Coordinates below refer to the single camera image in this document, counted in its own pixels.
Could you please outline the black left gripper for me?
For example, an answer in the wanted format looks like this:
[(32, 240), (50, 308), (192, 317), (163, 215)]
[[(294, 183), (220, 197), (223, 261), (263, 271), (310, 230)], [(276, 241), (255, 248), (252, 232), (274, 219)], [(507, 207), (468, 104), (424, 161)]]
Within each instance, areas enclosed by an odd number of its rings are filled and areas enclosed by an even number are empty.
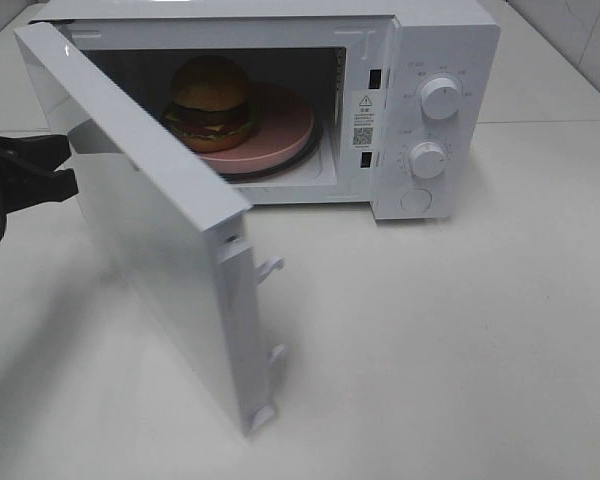
[(48, 173), (5, 174), (0, 184), (0, 216), (5, 214), (4, 208), (23, 210), (43, 203), (64, 202), (78, 194), (72, 169), (55, 172), (71, 156), (66, 136), (0, 137), (0, 151), (8, 155), (15, 154), (29, 167)]

